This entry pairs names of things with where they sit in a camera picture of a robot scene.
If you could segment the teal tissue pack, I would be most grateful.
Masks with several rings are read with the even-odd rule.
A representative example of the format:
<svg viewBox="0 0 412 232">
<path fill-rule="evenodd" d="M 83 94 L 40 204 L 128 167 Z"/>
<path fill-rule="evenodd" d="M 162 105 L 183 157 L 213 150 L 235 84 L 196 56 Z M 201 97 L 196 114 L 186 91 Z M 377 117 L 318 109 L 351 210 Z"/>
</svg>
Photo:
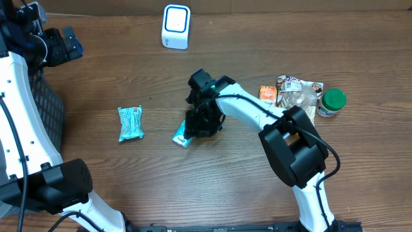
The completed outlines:
<svg viewBox="0 0 412 232">
<path fill-rule="evenodd" d="M 180 124 L 180 127 L 174 134 L 173 142 L 177 143 L 178 145 L 184 148 L 187 148 L 190 145 L 192 139 L 186 139 L 184 137 L 184 132 L 185 132 L 185 120 L 182 121 L 182 123 Z"/>
</svg>

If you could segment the orange snack packet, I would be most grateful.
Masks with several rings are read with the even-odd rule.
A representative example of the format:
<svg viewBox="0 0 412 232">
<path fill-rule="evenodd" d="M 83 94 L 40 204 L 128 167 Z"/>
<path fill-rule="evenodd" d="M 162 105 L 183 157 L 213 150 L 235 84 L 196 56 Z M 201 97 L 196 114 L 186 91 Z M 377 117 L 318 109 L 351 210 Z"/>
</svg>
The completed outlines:
<svg viewBox="0 0 412 232">
<path fill-rule="evenodd" d="M 277 88 L 275 86 L 260 86 L 259 99 L 269 105 L 277 104 Z"/>
</svg>

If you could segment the teal snack packet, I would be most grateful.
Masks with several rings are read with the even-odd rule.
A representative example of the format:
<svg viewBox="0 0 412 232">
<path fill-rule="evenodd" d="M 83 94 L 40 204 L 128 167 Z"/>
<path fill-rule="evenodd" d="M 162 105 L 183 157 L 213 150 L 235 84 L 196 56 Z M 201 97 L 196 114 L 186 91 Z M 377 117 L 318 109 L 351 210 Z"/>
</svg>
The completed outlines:
<svg viewBox="0 0 412 232">
<path fill-rule="evenodd" d="M 130 139 L 142 139 L 144 132 L 141 130 L 142 106 L 134 106 L 130 108 L 118 108 L 120 117 L 120 136 L 118 141 Z"/>
</svg>

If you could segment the brown clear snack bag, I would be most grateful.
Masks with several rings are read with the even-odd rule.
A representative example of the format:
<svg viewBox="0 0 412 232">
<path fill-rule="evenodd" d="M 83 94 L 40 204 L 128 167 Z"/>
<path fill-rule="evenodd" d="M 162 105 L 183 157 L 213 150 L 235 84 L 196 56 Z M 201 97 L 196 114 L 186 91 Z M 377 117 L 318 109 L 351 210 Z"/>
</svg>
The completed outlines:
<svg viewBox="0 0 412 232">
<path fill-rule="evenodd" d="M 290 75 L 277 78 L 277 106 L 289 110 L 302 108 L 315 125 L 315 107 L 324 90 L 322 82 L 304 81 Z"/>
</svg>

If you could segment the green lid jar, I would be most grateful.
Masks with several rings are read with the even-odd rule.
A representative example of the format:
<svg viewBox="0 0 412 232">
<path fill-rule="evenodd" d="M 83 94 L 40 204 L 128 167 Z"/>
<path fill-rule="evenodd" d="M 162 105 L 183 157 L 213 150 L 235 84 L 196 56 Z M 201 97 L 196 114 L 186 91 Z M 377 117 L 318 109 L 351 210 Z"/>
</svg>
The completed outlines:
<svg viewBox="0 0 412 232">
<path fill-rule="evenodd" d="M 321 117 L 333 117 L 346 105 L 345 93 L 337 88 L 329 89 L 317 100 L 316 112 Z"/>
</svg>

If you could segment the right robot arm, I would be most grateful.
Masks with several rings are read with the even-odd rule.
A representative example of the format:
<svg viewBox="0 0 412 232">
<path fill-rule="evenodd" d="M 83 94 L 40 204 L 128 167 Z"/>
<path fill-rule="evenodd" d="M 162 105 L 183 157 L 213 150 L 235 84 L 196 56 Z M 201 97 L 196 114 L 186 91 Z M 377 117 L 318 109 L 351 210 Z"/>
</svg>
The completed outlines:
<svg viewBox="0 0 412 232">
<path fill-rule="evenodd" d="M 334 150 L 320 138 L 305 111 L 269 105 L 245 91 L 230 77 L 213 79 L 200 69 L 188 80 L 192 105 L 185 115 L 184 137 L 211 137 L 234 117 L 258 134 L 270 167 L 293 191 L 299 207 L 301 231 L 336 231 L 324 181 L 325 160 Z"/>
</svg>

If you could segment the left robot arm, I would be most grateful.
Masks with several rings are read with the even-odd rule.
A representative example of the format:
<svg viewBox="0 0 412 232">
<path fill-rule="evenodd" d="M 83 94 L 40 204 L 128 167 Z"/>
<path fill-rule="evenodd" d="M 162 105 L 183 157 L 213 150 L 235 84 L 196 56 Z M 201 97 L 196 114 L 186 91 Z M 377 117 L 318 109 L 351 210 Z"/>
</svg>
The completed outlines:
<svg viewBox="0 0 412 232">
<path fill-rule="evenodd" d="M 93 190 L 81 159 L 63 161 L 65 111 L 44 69 L 82 56 L 70 27 L 43 29 L 39 3 L 1 2 L 1 215 L 46 211 L 85 231 L 133 231 Z"/>
</svg>

